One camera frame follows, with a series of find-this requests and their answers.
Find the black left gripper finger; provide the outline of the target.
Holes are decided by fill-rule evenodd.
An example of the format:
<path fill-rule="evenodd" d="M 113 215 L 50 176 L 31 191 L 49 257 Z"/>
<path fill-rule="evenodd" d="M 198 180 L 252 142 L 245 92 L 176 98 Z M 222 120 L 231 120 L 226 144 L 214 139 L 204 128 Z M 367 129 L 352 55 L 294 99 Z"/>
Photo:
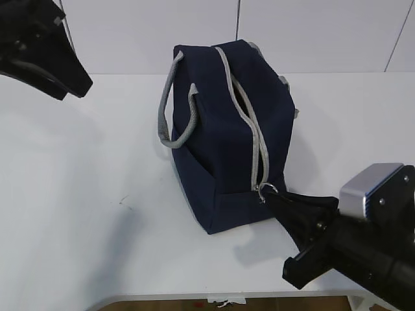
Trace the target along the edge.
<path fill-rule="evenodd" d="M 85 97 L 93 81 L 77 58 L 61 16 L 40 16 L 38 89 L 51 97 Z"/>
<path fill-rule="evenodd" d="M 70 59 L 60 55 L 34 54 L 23 59 L 1 55 L 1 75 L 23 82 L 57 100 L 63 100 L 68 94 L 61 79 L 69 67 Z"/>

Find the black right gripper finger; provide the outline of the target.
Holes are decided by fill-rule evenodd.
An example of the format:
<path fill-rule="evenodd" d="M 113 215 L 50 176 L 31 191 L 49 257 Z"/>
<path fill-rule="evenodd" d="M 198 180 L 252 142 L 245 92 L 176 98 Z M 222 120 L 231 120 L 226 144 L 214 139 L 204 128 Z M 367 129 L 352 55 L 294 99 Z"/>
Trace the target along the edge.
<path fill-rule="evenodd" d="M 270 192 L 263 195 L 266 206 L 275 215 L 333 216 L 338 214 L 339 200 L 333 196 L 305 196 L 292 192 Z"/>
<path fill-rule="evenodd" d="M 320 236 L 327 220 L 327 216 L 324 215 L 300 216 L 293 214 L 283 216 L 275 215 L 271 210 L 270 212 L 288 232 L 299 251 L 303 251 Z"/>

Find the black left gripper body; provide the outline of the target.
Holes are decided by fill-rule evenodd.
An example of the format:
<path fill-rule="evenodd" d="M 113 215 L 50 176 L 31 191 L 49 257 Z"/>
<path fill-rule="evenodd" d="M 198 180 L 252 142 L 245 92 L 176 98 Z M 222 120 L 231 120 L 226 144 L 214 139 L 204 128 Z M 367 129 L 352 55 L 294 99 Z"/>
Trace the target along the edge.
<path fill-rule="evenodd" d="M 65 13 L 54 1 L 1 1 L 1 67 L 67 62 Z"/>

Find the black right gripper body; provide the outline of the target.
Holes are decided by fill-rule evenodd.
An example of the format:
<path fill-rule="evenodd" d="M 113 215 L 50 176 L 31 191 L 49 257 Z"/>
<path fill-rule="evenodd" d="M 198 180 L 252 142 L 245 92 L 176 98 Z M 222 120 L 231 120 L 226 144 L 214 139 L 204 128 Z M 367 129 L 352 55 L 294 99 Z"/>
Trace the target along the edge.
<path fill-rule="evenodd" d="M 283 265 L 282 277 L 297 289 L 315 280 L 330 270 L 342 271 L 344 259 L 333 245 L 337 215 L 327 216 L 326 224 L 320 236 L 303 251 L 289 257 Z"/>

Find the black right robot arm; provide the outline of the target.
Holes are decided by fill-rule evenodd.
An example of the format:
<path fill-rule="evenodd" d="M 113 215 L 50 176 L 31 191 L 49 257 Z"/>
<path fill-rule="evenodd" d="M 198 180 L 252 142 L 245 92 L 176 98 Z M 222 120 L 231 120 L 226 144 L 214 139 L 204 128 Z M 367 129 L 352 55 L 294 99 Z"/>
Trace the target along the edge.
<path fill-rule="evenodd" d="M 375 163 L 338 197 L 264 183 L 261 201 L 298 247 L 282 277 L 301 289 L 337 270 L 399 310 L 414 309 L 414 167 Z"/>

